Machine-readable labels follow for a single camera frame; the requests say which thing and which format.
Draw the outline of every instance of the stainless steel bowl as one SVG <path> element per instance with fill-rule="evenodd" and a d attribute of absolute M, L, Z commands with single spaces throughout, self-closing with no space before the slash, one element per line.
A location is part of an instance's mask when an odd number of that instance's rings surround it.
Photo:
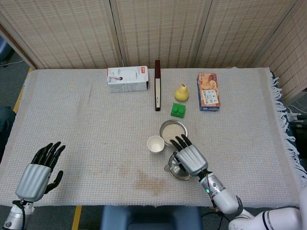
<path fill-rule="evenodd" d="M 162 123 L 162 125 L 160 126 L 160 128 L 159 128 L 159 136 L 163 138 L 162 133 L 163 133 L 163 130 L 165 129 L 165 127 L 169 126 L 169 125 L 173 125 L 173 124 L 181 126 L 183 128 L 184 135 L 186 135 L 186 137 L 188 137 L 187 128 L 184 126 L 183 123 L 181 123 L 180 121 L 177 121 L 177 120 L 167 120 L 167 121 L 164 121 Z M 165 142 L 165 144 L 167 146 L 172 146 L 172 147 L 174 146 L 172 143 L 168 143 L 168 141 L 166 141 L 165 139 L 164 139 L 164 142 Z"/>
<path fill-rule="evenodd" d="M 188 181 L 190 180 L 193 176 L 191 176 L 190 174 L 188 174 L 186 171 L 183 171 L 180 167 L 179 167 L 178 161 L 176 160 L 176 158 L 174 157 L 174 154 L 170 155 L 169 159 L 168 159 L 168 163 L 165 166 L 164 170 L 165 171 L 169 171 L 169 173 L 176 179 L 180 180 L 180 181 Z"/>

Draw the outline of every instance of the wicker screen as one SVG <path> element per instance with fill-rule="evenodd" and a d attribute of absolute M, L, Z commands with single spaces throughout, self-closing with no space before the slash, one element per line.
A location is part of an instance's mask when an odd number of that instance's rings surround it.
<path fill-rule="evenodd" d="M 302 0 L 276 31 L 255 67 L 270 67 L 286 101 L 307 88 L 307 1 Z"/>
<path fill-rule="evenodd" d="M 195 67 L 249 67 L 295 0 L 217 0 Z"/>
<path fill-rule="evenodd" d="M 0 13 L 39 59 L 40 69 L 118 66 L 103 0 L 2 0 Z"/>
<path fill-rule="evenodd" d="M 128 66 L 154 68 L 154 60 L 160 59 L 162 68 L 190 67 L 206 4 L 208 0 L 116 0 Z"/>

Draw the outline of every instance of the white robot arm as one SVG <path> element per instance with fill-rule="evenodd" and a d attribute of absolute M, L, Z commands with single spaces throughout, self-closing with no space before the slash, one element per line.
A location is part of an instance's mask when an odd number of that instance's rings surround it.
<path fill-rule="evenodd" d="M 48 184 L 48 181 L 60 154 L 65 149 L 65 145 L 58 148 L 60 144 L 61 142 L 54 145 L 50 143 L 43 147 L 27 165 L 16 190 L 20 200 L 13 201 L 14 205 L 4 222 L 3 230 L 25 230 L 34 213 L 33 203 L 59 185 L 63 171 L 59 171 L 53 183 Z"/>
<path fill-rule="evenodd" d="M 239 197 L 235 199 L 214 173 L 208 171 L 207 160 L 190 140 L 185 135 L 181 137 L 176 137 L 178 143 L 170 140 L 178 150 L 173 153 L 174 157 L 182 170 L 200 178 L 217 211 L 235 216 L 228 225 L 229 230 L 307 230 L 307 188 L 300 194 L 301 211 L 289 207 L 261 212 L 254 217 L 243 209 Z"/>

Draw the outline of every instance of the green toy block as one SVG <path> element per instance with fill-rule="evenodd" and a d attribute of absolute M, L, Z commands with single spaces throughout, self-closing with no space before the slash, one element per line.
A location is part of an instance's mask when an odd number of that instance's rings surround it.
<path fill-rule="evenodd" d="M 173 103 L 171 116 L 183 118 L 185 112 L 186 112 L 186 106 L 185 105 Z"/>

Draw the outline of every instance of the white paper cup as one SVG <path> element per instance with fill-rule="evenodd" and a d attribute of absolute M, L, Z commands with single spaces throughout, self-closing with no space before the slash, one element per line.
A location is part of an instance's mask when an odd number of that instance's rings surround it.
<path fill-rule="evenodd" d="M 159 153 L 164 148 L 164 140 L 160 136 L 152 136 L 147 141 L 147 146 L 152 153 Z"/>

